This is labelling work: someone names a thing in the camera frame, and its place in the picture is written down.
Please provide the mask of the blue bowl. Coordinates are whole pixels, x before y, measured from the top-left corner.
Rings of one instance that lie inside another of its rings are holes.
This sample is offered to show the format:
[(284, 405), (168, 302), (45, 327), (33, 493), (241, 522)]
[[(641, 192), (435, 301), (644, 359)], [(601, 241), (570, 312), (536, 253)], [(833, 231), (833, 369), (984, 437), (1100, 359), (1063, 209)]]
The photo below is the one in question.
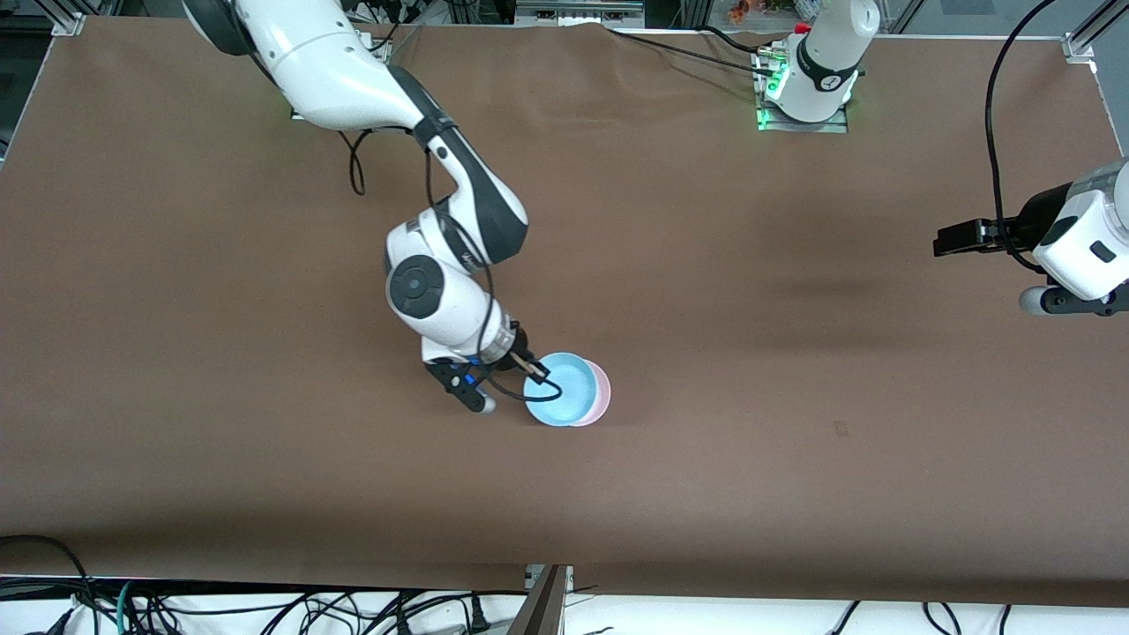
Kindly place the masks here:
[(551, 427), (574, 427), (581, 421), (598, 394), (595, 369), (583, 357), (569, 351), (555, 351), (540, 359), (548, 371), (541, 383), (526, 377), (520, 386), (530, 414)]

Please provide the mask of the pink bowl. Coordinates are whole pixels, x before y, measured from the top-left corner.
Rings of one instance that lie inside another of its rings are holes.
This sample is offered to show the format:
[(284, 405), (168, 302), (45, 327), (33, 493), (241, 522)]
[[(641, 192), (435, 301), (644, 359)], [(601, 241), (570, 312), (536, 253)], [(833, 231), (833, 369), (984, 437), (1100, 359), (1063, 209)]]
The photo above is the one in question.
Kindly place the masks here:
[(601, 369), (601, 367), (597, 364), (595, 364), (595, 362), (585, 359), (585, 363), (592, 371), (593, 377), (595, 377), (596, 382), (595, 399), (594, 403), (590, 406), (587, 414), (585, 414), (583, 418), (578, 419), (578, 421), (574, 421), (572, 424), (574, 427), (584, 427), (587, 425), (592, 425), (592, 423), (594, 421), (599, 421), (599, 419), (604, 416), (604, 414), (606, 414), (606, 410), (609, 410), (609, 403), (610, 403), (609, 374), (606, 374), (604, 369)]

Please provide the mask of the brown table cloth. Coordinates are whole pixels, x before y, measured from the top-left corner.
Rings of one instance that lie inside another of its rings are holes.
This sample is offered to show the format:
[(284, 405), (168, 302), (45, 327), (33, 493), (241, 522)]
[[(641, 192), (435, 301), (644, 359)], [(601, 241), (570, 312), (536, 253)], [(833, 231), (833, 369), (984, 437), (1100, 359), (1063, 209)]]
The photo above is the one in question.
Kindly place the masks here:
[(495, 271), (583, 429), (444, 393), (390, 310), (406, 134), (330, 131), (182, 19), (56, 40), (0, 168), (0, 534), (95, 575), (1129, 607), (1129, 315), (1032, 318), (991, 214), (995, 41), (870, 45), (847, 134), (596, 25), (399, 61), (520, 195)]

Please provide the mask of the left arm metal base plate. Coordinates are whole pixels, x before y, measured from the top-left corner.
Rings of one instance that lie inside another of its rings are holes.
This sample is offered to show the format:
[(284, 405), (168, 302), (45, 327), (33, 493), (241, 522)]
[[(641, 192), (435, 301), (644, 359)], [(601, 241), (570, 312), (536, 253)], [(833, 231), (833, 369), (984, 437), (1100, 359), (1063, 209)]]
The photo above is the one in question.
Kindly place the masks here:
[(794, 56), (785, 41), (758, 47), (750, 54), (754, 92), (758, 94), (758, 128), (761, 131), (844, 134), (849, 130), (846, 104), (857, 75), (834, 90), (821, 92), (816, 84), (793, 67)]

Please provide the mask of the aluminium frame profile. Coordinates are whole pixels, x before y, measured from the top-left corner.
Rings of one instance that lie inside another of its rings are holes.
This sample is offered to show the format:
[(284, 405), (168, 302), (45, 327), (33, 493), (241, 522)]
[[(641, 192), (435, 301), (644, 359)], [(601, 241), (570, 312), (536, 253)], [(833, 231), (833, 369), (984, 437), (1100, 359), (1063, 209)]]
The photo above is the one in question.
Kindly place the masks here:
[(1067, 62), (1092, 62), (1094, 44), (1126, 15), (1129, 15), (1129, 0), (1102, 0), (1073, 31), (1062, 36), (1062, 51)]

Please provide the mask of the grey metal frame post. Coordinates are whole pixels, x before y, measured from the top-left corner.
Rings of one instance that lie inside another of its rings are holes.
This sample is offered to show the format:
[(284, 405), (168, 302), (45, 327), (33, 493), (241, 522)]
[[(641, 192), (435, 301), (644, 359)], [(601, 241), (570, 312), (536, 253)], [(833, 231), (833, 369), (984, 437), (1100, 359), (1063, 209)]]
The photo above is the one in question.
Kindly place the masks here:
[(564, 599), (575, 590), (574, 567), (530, 565), (526, 579), (526, 599), (505, 635), (564, 634)]

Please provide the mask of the grey metal rail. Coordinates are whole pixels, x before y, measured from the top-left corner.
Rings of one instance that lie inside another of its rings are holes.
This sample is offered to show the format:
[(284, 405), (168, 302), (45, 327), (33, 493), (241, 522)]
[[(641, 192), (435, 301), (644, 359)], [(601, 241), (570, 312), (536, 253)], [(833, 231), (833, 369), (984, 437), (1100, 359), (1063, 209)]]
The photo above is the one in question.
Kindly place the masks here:
[(645, 28), (644, 0), (515, 0), (516, 26), (576, 26), (595, 23), (610, 28)]

